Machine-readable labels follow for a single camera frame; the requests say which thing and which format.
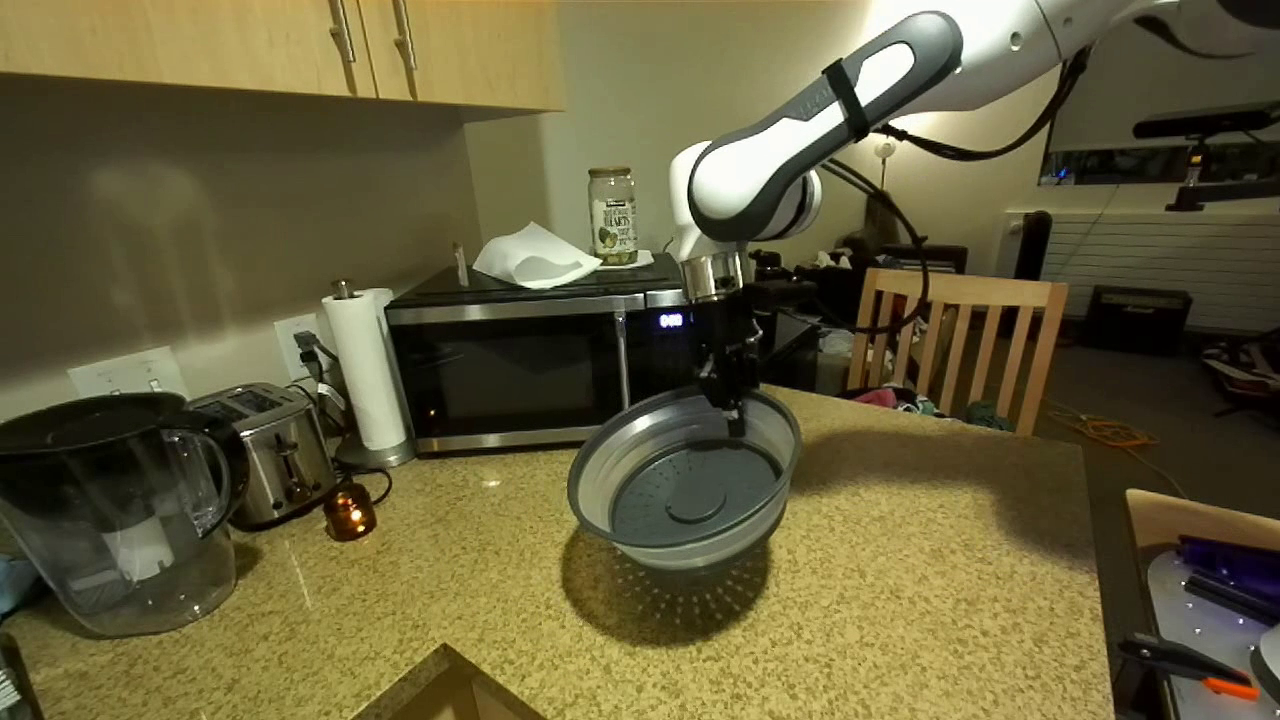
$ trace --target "glass jar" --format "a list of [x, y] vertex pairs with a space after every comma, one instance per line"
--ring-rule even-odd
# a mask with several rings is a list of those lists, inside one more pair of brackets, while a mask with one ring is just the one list
[[592, 252], [604, 265], [635, 265], [635, 177], [632, 170], [592, 170]]

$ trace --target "granite countertop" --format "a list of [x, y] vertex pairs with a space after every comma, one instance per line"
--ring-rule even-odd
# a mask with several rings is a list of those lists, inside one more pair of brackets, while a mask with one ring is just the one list
[[395, 468], [380, 527], [236, 536], [205, 619], [8, 619], [49, 715], [357, 715], [451, 644], [544, 715], [1112, 715], [1072, 444], [767, 389], [803, 432], [767, 544], [656, 578], [577, 527], [574, 452]]

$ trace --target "wooden cabinet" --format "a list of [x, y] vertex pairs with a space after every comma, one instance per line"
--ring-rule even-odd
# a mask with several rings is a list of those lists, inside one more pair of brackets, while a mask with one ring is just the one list
[[551, 0], [0, 0], [0, 71], [551, 108]]

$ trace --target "paper towel roll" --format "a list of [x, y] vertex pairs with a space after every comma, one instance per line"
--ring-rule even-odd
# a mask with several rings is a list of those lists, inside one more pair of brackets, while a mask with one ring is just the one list
[[364, 288], [350, 302], [326, 298], [338, 361], [343, 365], [350, 400], [357, 414], [362, 444], [388, 452], [406, 444], [401, 391], [391, 377], [391, 342], [383, 323], [388, 288]]

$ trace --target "wooden chair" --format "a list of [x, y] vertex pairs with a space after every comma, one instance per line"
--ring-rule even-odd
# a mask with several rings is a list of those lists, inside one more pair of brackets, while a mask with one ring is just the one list
[[948, 416], [993, 406], [1013, 432], [1032, 438], [1070, 286], [927, 272], [923, 316], [890, 342], [892, 321], [911, 313], [917, 298], [917, 267], [870, 267], [848, 389], [911, 389]]

